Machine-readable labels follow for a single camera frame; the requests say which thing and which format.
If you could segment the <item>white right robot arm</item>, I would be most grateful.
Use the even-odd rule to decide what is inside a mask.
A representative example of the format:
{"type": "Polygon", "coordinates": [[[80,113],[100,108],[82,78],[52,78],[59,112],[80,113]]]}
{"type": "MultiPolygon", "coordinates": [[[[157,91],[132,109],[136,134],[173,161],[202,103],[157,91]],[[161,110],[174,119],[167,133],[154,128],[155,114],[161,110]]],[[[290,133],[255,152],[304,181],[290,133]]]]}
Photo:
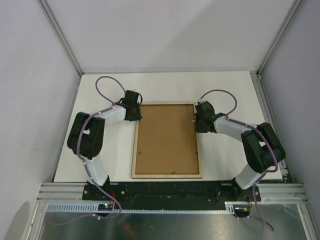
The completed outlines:
{"type": "Polygon", "coordinates": [[[249,194],[249,188],[258,183],[271,167],[276,172],[286,157],[286,152],[273,127],[263,122],[251,125],[228,117],[224,113],[215,113],[208,101],[198,102],[195,106],[195,130],[197,133],[215,133],[229,136],[242,143],[247,164],[232,179],[230,194],[242,201],[249,194]]]}

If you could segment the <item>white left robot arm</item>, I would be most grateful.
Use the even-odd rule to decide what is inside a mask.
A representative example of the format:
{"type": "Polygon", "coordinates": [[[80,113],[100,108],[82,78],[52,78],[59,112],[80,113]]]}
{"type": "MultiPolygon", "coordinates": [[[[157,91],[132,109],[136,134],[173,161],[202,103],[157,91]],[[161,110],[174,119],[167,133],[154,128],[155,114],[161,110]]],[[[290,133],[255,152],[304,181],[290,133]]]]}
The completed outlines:
{"type": "Polygon", "coordinates": [[[111,188],[105,184],[109,176],[100,157],[105,127],[121,121],[140,121],[142,102],[140,93],[127,90],[124,97],[110,107],[92,114],[78,112],[75,116],[67,147],[82,161],[89,181],[95,185],[93,194],[100,200],[107,199],[111,193],[111,188]]]}

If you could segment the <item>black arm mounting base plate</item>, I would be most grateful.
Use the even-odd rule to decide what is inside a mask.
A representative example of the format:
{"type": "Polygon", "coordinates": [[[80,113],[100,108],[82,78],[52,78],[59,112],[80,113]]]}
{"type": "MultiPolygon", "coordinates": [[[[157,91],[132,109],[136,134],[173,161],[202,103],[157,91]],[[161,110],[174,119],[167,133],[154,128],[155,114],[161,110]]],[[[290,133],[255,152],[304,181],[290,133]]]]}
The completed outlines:
{"type": "Polygon", "coordinates": [[[114,197],[123,210],[216,211],[225,202],[260,201],[259,188],[240,189],[234,181],[110,182],[99,190],[86,182],[82,199],[108,201],[114,197]]]}

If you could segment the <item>left aluminium corner post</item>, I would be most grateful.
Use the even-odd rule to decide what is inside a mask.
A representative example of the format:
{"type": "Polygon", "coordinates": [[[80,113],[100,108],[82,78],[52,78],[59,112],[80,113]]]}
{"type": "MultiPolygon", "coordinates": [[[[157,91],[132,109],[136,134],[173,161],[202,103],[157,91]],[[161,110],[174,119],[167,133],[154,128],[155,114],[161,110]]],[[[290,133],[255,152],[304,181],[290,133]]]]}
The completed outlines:
{"type": "Polygon", "coordinates": [[[58,41],[60,42],[64,52],[66,53],[68,59],[70,60],[71,64],[73,65],[75,71],[77,74],[81,77],[84,73],[82,71],[82,68],[74,54],[74,51],[72,50],[65,34],[63,33],[63,30],[60,26],[60,24],[57,21],[57,18],[55,17],[49,3],[47,0],[37,0],[41,10],[44,13],[44,16],[46,17],[47,21],[49,22],[54,34],[56,35],[58,41]]]}

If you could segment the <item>aluminium corner post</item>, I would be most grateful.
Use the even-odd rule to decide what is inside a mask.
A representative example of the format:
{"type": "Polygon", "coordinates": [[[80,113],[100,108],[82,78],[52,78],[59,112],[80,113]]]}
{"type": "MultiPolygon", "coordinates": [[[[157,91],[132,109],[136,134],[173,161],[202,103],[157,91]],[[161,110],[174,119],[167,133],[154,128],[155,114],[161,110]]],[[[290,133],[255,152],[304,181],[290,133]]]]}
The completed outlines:
{"type": "Polygon", "coordinates": [[[295,18],[297,17],[298,13],[300,12],[302,6],[304,5],[305,0],[294,0],[291,7],[289,8],[282,24],[280,25],[273,41],[271,42],[270,47],[268,48],[261,64],[259,65],[256,74],[260,76],[268,64],[270,63],[273,55],[276,53],[277,49],[279,48],[280,44],[284,40],[287,32],[289,31],[291,25],[293,24],[295,18]]]}
{"type": "Polygon", "coordinates": [[[44,13],[44,16],[46,17],[47,21],[49,22],[54,34],[56,35],[58,41],[60,42],[64,52],[66,53],[68,59],[70,60],[71,64],[73,65],[75,71],[77,74],[81,77],[84,73],[82,71],[82,68],[74,54],[74,51],[72,50],[65,34],[63,33],[63,30],[60,26],[60,24],[57,21],[57,18],[55,17],[49,3],[47,0],[37,0],[41,10],[44,13]]]}

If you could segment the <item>right aluminium corner post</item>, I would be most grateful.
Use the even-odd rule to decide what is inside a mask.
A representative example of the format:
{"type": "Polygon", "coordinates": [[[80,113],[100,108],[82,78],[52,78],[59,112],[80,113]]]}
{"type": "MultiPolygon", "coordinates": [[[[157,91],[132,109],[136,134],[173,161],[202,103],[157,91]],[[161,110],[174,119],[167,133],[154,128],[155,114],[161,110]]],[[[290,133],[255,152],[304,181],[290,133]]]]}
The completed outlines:
{"type": "Polygon", "coordinates": [[[259,65],[256,74],[260,76],[268,64],[270,63],[273,55],[276,53],[277,49],[279,48],[280,44],[284,40],[287,32],[289,31],[291,25],[293,24],[295,18],[297,17],[298,13],[300,12],[302,6],[304,5],[305,0],[294,0],[291,7],[289,8],[282,24],[280,25],[273,41],[271,42],[270,47],[268,48],[261,64],[259,65]]]}

